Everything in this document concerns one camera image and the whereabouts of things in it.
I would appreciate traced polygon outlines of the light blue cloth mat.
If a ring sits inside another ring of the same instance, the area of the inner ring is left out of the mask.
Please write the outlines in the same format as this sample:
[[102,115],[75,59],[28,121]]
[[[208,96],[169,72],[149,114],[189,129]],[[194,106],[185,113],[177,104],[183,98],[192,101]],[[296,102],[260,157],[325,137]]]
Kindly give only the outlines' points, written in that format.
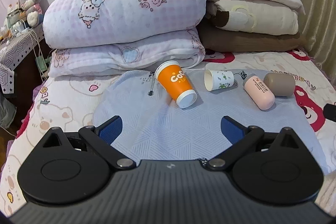
[[202,70],[187,70],[186,75],[198,97],[192,106],[181,109],[152,73],[124,73],[103,92],[93,124],[119,116],[122,131],[112,146],[134,161],[210,159],[232,144],[221,131],[224,116],[267,132],[291,127],[323,172],[330,173],[322,147],[294,97],[276,98],[269,110],[262,111],[244,91],[237,69],[235,86],[212,92],[205,88]]

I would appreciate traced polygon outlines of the beige striped curtain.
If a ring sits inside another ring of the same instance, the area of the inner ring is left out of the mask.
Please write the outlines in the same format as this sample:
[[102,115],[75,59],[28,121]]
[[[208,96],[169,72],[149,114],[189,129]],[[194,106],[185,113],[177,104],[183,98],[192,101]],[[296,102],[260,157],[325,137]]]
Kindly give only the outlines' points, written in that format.
[[305,15],[299,17],[299,31],[306,38],[305,49],[335,84],[335,0],[302,2]]

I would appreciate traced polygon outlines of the cream folded blanket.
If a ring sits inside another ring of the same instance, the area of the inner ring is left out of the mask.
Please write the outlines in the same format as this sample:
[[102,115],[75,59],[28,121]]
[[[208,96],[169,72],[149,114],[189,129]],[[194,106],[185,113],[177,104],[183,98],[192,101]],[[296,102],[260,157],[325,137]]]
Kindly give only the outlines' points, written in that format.
[[274,36],[298,33],[298,15],[289,7],[263,0],[210,0],[207,18],[221,30]]

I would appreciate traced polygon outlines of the cartoon bear bed sheet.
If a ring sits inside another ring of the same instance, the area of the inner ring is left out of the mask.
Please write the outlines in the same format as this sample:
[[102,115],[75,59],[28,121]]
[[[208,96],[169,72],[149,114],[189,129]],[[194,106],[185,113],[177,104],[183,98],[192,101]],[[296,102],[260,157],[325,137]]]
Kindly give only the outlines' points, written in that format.
[[[315,131],[325,153],[327,176],[317,202],[335,214],[335,123],[326,120],[322,109],[335,102],[335,90],[328,79],[301,50],[261,53],[214,53],[199,69],[261,69],[289,74],[298,86],[298,103]],[[1,174],[1,212],[15,213],[25,204],[17,183],[17,172],[33,147],[52,126],[75,131],[92,124],[92,115],[112,76],[58,77],[49,79],[35,92],[34,104],[17,138],[7,149]]]

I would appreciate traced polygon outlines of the white floral paper cup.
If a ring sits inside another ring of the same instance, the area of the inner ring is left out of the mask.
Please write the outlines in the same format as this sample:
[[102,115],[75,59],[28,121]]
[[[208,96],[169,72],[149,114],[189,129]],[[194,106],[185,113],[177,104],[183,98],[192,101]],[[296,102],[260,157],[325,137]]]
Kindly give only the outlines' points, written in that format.
[[219,89],[231,88],[234,85],[234,74],[231,71],[205,70],[205,88],[211,92]]

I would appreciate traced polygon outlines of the black device at right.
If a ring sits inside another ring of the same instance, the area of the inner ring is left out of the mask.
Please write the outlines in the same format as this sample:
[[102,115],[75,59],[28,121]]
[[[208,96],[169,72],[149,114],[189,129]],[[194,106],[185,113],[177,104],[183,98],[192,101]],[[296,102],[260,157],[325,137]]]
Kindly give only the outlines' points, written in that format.
[[323,107],[323,116],[329,121],[336,122],[336,105],[327,103]]

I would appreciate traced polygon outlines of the orange paper cup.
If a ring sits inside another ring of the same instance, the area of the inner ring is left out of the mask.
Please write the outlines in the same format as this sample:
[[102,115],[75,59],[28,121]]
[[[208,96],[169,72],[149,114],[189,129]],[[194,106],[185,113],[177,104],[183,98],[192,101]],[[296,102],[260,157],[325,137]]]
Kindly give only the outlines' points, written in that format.
[[190,107],[197,100],[196,91],[177,61],[162,63],[154,75],[181,109]]

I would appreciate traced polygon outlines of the grey bunny plush toy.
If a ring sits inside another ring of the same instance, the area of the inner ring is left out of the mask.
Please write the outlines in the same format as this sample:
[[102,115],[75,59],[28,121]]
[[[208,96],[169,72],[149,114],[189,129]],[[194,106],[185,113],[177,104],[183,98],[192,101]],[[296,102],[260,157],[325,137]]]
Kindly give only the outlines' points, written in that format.
[[30,27],[36,27],[43,21],[43,10],[41,0],[21,0],[20,8],[26,13],[27,22]]

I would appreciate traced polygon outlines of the nightstand with patterned cloth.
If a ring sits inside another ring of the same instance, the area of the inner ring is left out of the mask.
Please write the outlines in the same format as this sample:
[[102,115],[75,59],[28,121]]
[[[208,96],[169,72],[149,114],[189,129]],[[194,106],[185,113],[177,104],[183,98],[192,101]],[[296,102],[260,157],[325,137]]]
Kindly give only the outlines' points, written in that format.
[[1,88],[17,108],[18,119],[25,118],[33,104],[34,89],[44,82],[36,58],[47,58],[49,52],[41,24],[1,45]]

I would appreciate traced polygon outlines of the pink plastic cup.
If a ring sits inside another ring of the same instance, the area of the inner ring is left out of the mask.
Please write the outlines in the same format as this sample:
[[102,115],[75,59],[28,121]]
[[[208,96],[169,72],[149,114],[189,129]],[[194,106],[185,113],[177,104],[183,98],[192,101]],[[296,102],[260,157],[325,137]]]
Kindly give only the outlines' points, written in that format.
[[243,88],[260,110],[268,110],[273,106],[274,94],[257,75],[249,75],[243,81]]

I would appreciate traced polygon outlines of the pink checked folded quilt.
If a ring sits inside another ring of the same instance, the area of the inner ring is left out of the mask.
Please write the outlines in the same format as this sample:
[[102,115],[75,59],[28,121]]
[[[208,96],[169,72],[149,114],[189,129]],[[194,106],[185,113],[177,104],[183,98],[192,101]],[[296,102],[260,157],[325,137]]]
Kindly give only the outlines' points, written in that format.
[[54,0],[43,31],[53,49],[49,75],[108,76],[174,60],[205,58],[196,29],[206,0]]

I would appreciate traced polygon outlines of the taupe plastic cup lid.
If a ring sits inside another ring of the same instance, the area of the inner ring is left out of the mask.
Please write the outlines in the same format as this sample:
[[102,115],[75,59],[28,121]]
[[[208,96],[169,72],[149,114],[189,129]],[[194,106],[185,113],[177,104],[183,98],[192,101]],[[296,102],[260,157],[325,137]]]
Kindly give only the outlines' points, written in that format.
[[267,73],[264,83],[276,97],[291,97],[295,90],[295,80],[291,75]]

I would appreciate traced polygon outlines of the clutter on nightstand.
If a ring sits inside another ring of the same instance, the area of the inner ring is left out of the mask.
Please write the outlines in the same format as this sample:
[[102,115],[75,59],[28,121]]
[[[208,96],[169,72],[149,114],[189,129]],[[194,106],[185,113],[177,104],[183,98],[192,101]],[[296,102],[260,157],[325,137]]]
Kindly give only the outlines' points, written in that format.
[[9,5],[4,25],[1,27],[1,41],[20,36],[27,28],[26,20],[26,12],[19,7],[18,3],[14,6]]

